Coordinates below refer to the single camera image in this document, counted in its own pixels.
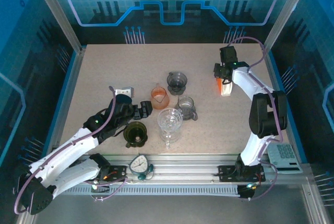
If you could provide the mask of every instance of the glass panel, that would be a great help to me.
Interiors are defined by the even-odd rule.
[[[285,1],[59,0],[82,44],[264,41]]]
[[[39,159],[73,50],[44,0],[0,8],[0,216],[12,223],[11,173]]]
[[[315,175],[330,172],[330,176],[320,176],[321,180],[334,172],[333,2],[300,0],[272,48],[308,162]],[[329,181],[320,183],[325,190],[321,194],[328,190],[332,195],[332,186],[326,185]]]

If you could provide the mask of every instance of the glass cup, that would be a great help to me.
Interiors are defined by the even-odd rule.
[[[174,108],[162,110],[158,115],[158,124],[160,127],[160,138],[166,143],[166,148],[170,148],[170,144],[178,141],[181,137],[181,112]]]
[[[179,96],[175,108],[181,112],[184,121],[190,119],[194,121],[198,120],[198,115],[192,98],[188,96]]]
[[[151,92],[151,103],[155,109],[164,109],[169,104],[167,92],[159,84]]]
[[[168,91],[171,95],[181,95],[186,90],[187,77],[181,72],[171,72],[167,77]]]

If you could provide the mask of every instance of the calculator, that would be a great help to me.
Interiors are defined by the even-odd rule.
[[[274,164],[278,173],[302,173],[299,162],[290,144],[270,143],[267,148],[270,163]]]

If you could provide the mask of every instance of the cup handle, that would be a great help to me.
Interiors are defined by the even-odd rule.
[[[196,112],[193,112],[193,117],[192,117],[192,119],[193,119],[194,121],[198,120],[198,115],[197,115]]]

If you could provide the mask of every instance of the measuring cup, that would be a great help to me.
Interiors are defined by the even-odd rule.
[[[164,109],[169,104],[169,97],[166,90],[159,84],[151,92],[151,103],[155,109]]]
[[[194,121],[198,120],[194,101],[188,96],[179,96],[175,109],[178,109],[181,112],[184,121],[190,119]]]

